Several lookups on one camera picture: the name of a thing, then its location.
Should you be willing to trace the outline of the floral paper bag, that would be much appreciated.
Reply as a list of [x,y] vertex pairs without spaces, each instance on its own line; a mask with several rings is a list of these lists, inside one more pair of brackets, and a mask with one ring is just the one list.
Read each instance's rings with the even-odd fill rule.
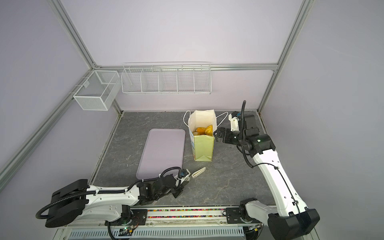
[[228,112],[224,112],[218,116],[214,110],[206,111],[186,111],[183,116],[183,122],[187,126],[194,160],[196,162],[211,162],[214,152],[214,136],[198,135],[196,129],[198,127],[207,128],[213,126],[213,131],[216,131],[218,126],[222,124],[225,118],[228,117]]

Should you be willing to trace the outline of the round sesame bun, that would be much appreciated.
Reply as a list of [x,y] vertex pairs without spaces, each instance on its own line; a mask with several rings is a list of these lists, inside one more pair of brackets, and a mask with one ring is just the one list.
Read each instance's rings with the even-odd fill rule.
[[205,135],[205,134],[206,134],[206,128],[198,127],[198,128],[196,129],[196,133],[197,133],[198,135]]

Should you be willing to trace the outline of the white kitchen tongs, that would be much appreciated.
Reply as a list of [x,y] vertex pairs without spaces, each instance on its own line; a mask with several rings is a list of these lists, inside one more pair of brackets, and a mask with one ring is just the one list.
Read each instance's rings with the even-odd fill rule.
[[202,173],[204,173],[205,171],[206,171],[206,167],[203,167],[203,168],[201,168],[201,169],[199,169],[199,170],[197,170],[197,171],[195,171],[195,172],[193,172],[193,173],[191,173],[191,176],[190,176],[190,180],[192,180],[192,179],[195,179],[196,177],[198,177],[199,175],[201,175]]

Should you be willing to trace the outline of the yellow twisted bread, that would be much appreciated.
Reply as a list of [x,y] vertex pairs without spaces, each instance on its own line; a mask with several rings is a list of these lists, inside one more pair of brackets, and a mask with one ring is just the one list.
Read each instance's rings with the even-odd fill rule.
[[205,129],[205,135],[207,136],[213,136],[213,126],[212,125],[209,125],[206,129]]

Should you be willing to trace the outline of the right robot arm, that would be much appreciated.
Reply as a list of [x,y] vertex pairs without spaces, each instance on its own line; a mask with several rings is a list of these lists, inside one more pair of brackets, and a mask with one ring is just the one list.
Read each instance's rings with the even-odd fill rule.
[[247,165],[261,170],[272,192],[275,207],[255,198],[241,201],[239,210],[243,220],[257,220],[268,226],[276,240],[293,240],[308,235],[315,228],[320,215],[316,209],[308,208],[293,187],[269,135],[260,134],[258,129],[218,128],[214,137],[218,142],[238,146]]

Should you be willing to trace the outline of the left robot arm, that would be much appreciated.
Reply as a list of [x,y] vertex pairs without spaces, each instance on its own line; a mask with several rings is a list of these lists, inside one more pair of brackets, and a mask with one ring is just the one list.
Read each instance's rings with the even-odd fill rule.
[[79,221],[124,226],[134,217],[132,207],[149,205],[169,194],[177,198],[188,182],[189,177],[184,174],[160,175],[128,187],[98,187],[81,179],[54,192],[51,202],[38,210],[35,217],[45,220],[47,228]]

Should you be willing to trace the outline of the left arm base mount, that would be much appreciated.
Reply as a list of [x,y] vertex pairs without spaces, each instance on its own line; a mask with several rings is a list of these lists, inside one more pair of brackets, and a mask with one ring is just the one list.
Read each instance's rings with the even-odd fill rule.
[[142,226],[146,223],[147,215],[146,209],[133,209],[122,213],[118,220],[110,222],[110,226]]

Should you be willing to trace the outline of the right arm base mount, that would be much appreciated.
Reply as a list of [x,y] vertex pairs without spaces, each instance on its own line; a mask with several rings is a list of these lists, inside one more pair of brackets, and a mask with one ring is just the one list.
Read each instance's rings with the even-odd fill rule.
[[261,224],[259,220],[245,217],[239,209],[239,207],[225,208],[223,210],[223,216],[226,217],[228,224]]

